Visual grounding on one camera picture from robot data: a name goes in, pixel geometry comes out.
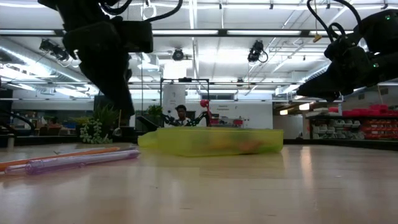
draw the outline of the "yellow plastic container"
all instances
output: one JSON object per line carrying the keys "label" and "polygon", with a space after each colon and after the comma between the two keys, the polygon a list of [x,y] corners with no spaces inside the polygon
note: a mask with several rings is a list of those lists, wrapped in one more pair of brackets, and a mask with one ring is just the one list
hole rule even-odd
{"label": "yellow plastic container", "polygon": [[[155,147],[154,133],[139,138],[141,147]],[[179,156],[223,156],[280,152],[283,130],[175,127],[156,131],[158,150]]]}

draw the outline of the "wooden table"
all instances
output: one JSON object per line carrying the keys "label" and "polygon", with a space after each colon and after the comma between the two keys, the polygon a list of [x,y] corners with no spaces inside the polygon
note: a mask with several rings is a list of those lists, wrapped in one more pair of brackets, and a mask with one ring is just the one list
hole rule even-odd
{"label": "wooden table", "polygon": [[[75,147],[22,147],[0,160]],[[398,223],[397,155],[332,146],[202,158],[144,152],[135,161],[0,176],[0,223]]]}

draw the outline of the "clear plastic tube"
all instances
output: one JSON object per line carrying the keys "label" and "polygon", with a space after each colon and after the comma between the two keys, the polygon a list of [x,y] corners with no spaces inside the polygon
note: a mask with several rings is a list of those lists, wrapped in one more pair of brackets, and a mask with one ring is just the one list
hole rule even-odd
{"label": "clear plastic tube", "polygon": [[84,167],[88,164],[99,162],[117,161],[122,159],[135,159],[139,154],[140,152],[137,149],[133,149],[87,156],[40,159],[29,161],[26,165],[9,166],[5,170],[5,173],[10,175],[23,173],[28,175],[37,175],[44,172]]}

